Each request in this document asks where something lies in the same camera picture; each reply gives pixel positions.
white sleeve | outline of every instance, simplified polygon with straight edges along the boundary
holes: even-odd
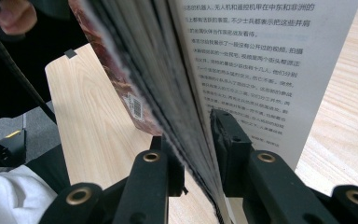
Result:
[[[0,223],[35,224],[57,194],[26,166],[0,173]]]

human hand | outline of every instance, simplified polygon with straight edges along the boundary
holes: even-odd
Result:
[[[34,6],[27,0],[0,1],[0,26],[7,35],[22,35],[37,22]]]

white fabric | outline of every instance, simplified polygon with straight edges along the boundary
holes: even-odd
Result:
[[[26,166],[0,173],[0,224],[35,224],[57,194]]]

table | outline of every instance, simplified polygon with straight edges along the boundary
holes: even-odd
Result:
[[[105,189],[130,173],[151,136],[133,126],[90,45],[76,53],[47,66],[48,84],[71,183]],[[335,185],[358,185],[358,12],[296,174],[325,194]],[[188,174],[186,187],[188,195],[170,199],[170,223],[215,223],[212,206]]]

white page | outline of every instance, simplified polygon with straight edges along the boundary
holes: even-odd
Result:
[[[358,0],[184,0],[205,104],[294,169]]]

